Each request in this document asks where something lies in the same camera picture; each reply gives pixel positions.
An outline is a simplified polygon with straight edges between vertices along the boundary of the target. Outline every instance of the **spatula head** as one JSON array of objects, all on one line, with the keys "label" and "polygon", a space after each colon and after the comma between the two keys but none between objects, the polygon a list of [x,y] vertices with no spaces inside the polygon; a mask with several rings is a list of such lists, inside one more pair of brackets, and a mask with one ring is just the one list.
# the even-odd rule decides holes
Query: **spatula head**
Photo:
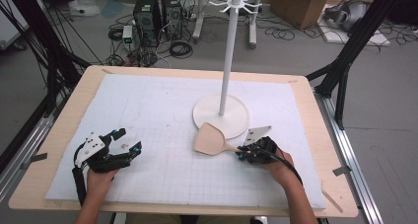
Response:
[{"label": "spatula head", "polygon": [[194,141],[194,150],[208,155],[217,155],[225,150],[225,143],[222,131],[212,124],[204,122]]}]

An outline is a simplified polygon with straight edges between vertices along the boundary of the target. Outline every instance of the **tabletop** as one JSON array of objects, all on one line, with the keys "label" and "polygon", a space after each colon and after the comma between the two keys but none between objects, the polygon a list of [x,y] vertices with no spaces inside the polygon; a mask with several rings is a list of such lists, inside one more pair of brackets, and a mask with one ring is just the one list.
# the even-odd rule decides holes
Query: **tabletop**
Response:
[{"label": "tabletop", "polygon": [[[37,154],[47,153],[47,159],[30,165],[14,194],[9,206],[16,209],[34,210],[78,210],[78,201],[47,200],[45,195],[55,176],[66,146],[72,139],[87,107],[106,74],[143,75],[172,78],[222,79],[223,72],[202,70],[175,70],[156,68],[133,68],[112,66],[91,66],[62,110]],[[231,80],[288,84],[292,87],[304,131],[319,177],[326,208],[315,210],[317,217],[355,217],[358,208],[345,176],[335,176],[332,171],[341,167],[334,145],[322,118],[312,88],[304,76],[273,75],[232,72]],[[149,203],[106,202],[103,211],[146,212],[206,215],[265,215],[288,216],[287,209],[170,205]]]}]

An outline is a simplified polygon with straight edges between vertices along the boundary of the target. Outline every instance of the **wooden spatula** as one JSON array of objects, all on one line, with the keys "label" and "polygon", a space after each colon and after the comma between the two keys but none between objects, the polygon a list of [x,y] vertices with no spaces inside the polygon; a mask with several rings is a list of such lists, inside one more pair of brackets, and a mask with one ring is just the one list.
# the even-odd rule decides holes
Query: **wooden spatula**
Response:
[{"label": "wooden spatula", "polygon": [[229,145],[224,133],[210,123],[204,122],[200,126],[194,141],[194,150],[208,155],[217,155],[223,151],[240,152],[241,150]]}]

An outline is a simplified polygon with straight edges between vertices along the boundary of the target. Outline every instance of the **concrete floor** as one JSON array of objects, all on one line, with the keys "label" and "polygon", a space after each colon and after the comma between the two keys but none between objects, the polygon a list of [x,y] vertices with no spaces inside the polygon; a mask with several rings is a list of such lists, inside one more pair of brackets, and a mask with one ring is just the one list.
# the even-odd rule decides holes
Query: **concrete floor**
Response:
[{"label": "concrete floor", "polygon": [[[124,0],[97,0],[102,13],[92,18],[75,19],[73,26],[99,59],[109,55],[108,26],[132,12]],[[267,8],[260,18],[270,17]],[[219,8],[205,12],[218,15]],[[64,24],[73,49],[80,57],[94,62],[78,37]],[[167,58],[171,68],[222,70],[228,22],[207,19],[204,36],[193,44],[187,59]],[[308,75],[332,62],[342,44],[325,43],[322,37],[310,38],[293,31],[293,40],[282,40],[257,30],[256,49],[249,49],[248,27],[239,23],[233,71],[268,74]],[[418,42],[379,51],[367,46],[354,62],[348,80],[344,124],[384,223],[418,223]],[[44,97],[46,91],[35,58],[29,50],[0,52],[0,152]],[[159,60],[154,67],[167,68]],[[316,86],[320,80],[312,81]],[[19,211],[8,207],[10,193],[0,204],[0,223],[72,223],[75,212]],[[109,214],[101,216],[107,223]],[[366,223],[362,214],[355,219],[330,218],[330,223]],[[269,218],[269,223],[287,223],[286,218]]]}]

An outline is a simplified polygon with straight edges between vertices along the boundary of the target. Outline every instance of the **plastic bag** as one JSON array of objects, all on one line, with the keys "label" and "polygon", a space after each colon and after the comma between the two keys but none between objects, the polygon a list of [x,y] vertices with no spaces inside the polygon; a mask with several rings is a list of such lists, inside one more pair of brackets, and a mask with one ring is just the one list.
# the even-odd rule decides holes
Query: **plastic bag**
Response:
[{"label": "plastic bag", "polygon": [[74,0],[68,6],[72,16],[92,17],[101,12],[95,0]]}]

